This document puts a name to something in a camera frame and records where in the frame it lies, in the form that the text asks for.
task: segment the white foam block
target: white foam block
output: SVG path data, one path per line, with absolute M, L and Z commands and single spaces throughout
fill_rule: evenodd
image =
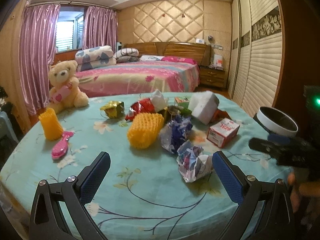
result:
M 188 106 L 188 109 L 190 111 L 193 111 L 195 109 L 195 107 L 197 106 L 197 104 L 199 103 L 199 100 L 200 98 L 202 97 L 202 95 L 204 94 L 205 92 L 199 92 L 199 93 L 193 93 L 192 94 L 192 97 L 190 98 L 190 101 L 189 101 L 189 106 Z
M 192 111 L 192 116 L 203 124 L 207 125 L 213 117 L 214 112 L 218 109 L 219 99 L 211 91 L 202 94 L 198 104 Z
M 168 100 L 164 99 L 163 94 L 160 92 L 159 89 L 156 89 L 152 93 L 150 100 L 153 106 L 155 107 L 156 113 L 168 106 Z

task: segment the window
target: window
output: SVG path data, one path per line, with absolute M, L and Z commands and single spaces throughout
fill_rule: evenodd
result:
M 58 52 L 73 49 L 73 21 L 57 22 L 56 47 Z
M 61 7 L 56 28 L 56 51 L 82 48 L 84 8 Z

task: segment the pink striped bedsheet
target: pink striped bedsheet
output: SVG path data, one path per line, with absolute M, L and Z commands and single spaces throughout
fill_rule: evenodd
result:
M 79 88 L 88 97 L 153 92 L 193 92 L 199 85 L 199 67 L 182 62 L 139 61 L 76 73 Z

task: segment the light blue bedsheet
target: light blue bedsheet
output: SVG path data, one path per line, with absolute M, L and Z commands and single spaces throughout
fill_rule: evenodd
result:
M 175 96 L 192 93 L 164 93 L 171 104 Z M 268 155 L 248 147 L 251 137 L 267 138 L 263 130 L 237 104 L 217 95 L 219 108 L 240 124 L 234 138 L 222 151 L 244 174 L 253 174 L 261 181 L 286 179 L 289 167 L 276 166 Z M 56 142 L 44 138 L 37 123 L 19 143 L 1 170 L 1 181 L 19 203 L 30 213 L 38 182 L 62 182 L 77 175 L 101 151 L 111 157 L 111 168 L 87 210 L 109 240 L 124 239 L 215 239 L 236 210 L 218 176 L 213 172 L 194 183 L 185 183 L 171 154 L 157 141 L 147 150 L 130 147 L 124 121 L 107 120 L 99 108 L 109 100 L 124 101 L 125 110 L 139 95 L 90 98 L 89 106 L 72 109 L 58 117 L 65 130 L 73 130 L 67 156 L 60 162 L 51 159 Z M 216 150 L 206 140 L 208 127 L 196 120 L 192 141 L 205 153 Z M 63 211 L 71 231 L 78 236 L 67 209 Z M 244 236 L 252 231 L 250 225 Z

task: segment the plastic stool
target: plastic stool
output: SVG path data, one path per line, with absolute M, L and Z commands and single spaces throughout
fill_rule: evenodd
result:
M 5 135 L 16 143 L 19 143 L 6 112 L 0 112 L 0 139 Z

